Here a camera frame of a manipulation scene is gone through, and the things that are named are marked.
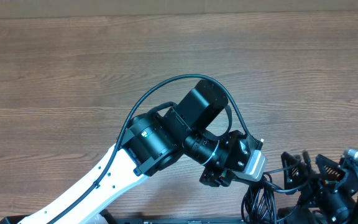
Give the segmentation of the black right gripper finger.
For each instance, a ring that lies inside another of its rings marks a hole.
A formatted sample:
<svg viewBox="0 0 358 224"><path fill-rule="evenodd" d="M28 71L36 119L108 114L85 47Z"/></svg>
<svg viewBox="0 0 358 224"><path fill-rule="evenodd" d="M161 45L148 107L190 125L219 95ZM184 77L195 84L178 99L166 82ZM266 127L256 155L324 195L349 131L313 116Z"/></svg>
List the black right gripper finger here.
<svg viewBox="0 0 358 224"><path fill-rule="evenodd" d="M319 185L325 190L342 190L345 184L346 171L341 166L322 154L318 154L315 163L319 170Z"/></svg>
<svg viewBox="0 0 358 224"><path fill-rule="evenodd" d="M288 152L284 152L281 155L281 160L284 174L284 191L287 195L291 195L303 183L303 164L299 155L294 156Z"/></svg>

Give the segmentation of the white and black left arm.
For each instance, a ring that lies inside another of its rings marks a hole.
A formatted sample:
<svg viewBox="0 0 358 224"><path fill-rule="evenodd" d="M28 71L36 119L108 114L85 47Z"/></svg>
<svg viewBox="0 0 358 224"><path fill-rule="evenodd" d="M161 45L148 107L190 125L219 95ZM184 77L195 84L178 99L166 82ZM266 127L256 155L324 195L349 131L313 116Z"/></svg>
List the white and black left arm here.
<svg viewBox="0 0 358 224"><path fill-rule="evenodd" d="M182 155L204 167L200 181L205 185L258 182L267 163L263 142L247 129L227 129L220 136L209 132L209 124L222 111L231 116L238 109L220 83L204 78L179 103L131 113L117 142L77 183L38 212L5 217L3 222L112 223L106 211L110 203Z"/></svg>

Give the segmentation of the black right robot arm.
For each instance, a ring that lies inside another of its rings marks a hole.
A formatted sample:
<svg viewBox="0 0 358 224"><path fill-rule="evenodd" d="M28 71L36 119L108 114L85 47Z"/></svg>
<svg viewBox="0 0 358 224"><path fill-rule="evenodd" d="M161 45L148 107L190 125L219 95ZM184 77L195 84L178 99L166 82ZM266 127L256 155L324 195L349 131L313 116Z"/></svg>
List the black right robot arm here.
<svg viewBox="0 0 358 224"><path fill-rule="evenodd" d="M358 149L346 149L339 162L319 154L311 168L302 156L281 155L286 190L298 187L295 206L278 210L279 223L358 223Z"/></svg>

